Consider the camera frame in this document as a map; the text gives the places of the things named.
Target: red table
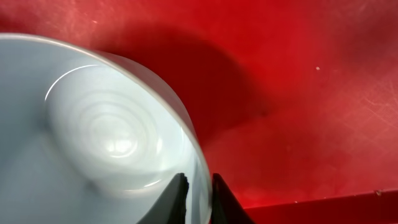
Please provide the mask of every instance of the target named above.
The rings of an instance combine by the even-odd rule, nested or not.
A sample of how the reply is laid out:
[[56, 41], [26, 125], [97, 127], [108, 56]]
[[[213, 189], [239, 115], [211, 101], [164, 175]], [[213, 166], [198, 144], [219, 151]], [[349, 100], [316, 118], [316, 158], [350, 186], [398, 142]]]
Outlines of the red table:
[[243, 207], [398, 187], [398, 2], [0, 0], [0, 31], [131, 58]]

